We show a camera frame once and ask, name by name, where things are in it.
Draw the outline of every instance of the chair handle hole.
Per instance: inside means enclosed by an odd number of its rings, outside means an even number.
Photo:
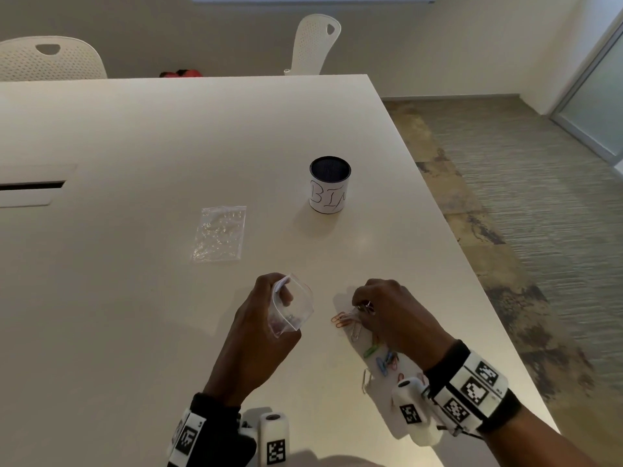
[[[60,46],[58,44],[37,44],[35,49],[44,55],[56,55],[60,51]]]

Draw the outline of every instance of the door frame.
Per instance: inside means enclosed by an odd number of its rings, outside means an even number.
[[[612,47],[617,43],[619,39],[623,38],[623,22],[617,28],[615,32],[613,32],[608,42],[599,50],[599,53],[595,57],[595,59],[589,64],[584,73],[578,78],[577,82],[571,87],[571,89],[567,92],[567,94],[563,97],[561,102],[558,104],[556,109],[551,113],[550,118],[554,123],[561,126],[568,133],[574,136],[577,140],[583,143],[588,148],[592,149],[596,155],[604,159],[608,164],[615,165],[619,163],[623,159],[623,147],[617,154],[612,154],[608,149],[603,147],[597,140],[588,136],[587,133],[580,131],[575,125],[567,121],[560,114],[561,111],[567,106],[567,103],[571,101],[573,96],[578,92],[578,90],[584,85],[584,82],[591,76],[593,71],[597,68],[597,65],[601,63],[604,57],[610,52]]]

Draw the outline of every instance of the right hand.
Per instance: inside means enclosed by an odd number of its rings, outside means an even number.
[[[456,342],[405,287],[395,280],[371,278],[355,290],[353,306],[372,303],[374,314],[360,312],[364,328],[379,335],[392,350],[405,354],[420,369],[441,361]]]

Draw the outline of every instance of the white table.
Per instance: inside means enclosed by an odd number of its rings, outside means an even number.
[[[406,285],[554,426],[367,76],[0,83],[0,138],[0,171],[77,165],[50,206],[0,209],[4,464],[163,465],[270,271],[306,282],[315,314],[243,411],[285,412],[292,452],[313,451],[300,460],[494,462],[467,437],[395,439],[362,394],[364,362],[330,318],[370,277]],[[307,204],[327,154],[353,169],[333,216]],[[216,205],[248,207],[242,260],[193,265],[199,211]]]

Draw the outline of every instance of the hand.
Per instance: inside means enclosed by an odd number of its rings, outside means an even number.
[[[301,339],[300,330],[276,338],[268,326],[272,286],[285,275],[261,275],[246,301],[236,311],[225,344],[203,392],[225,406],[239,406],[266,382]],[[292,295],[282,289],[286,302]]]
[[[432,368],[456,342],[409,290],[395,280],[368,280],[365,286],[355,290],[353,306],[366,302],[372,303],[374,314],[360,312],[363,326],[422,370]]]

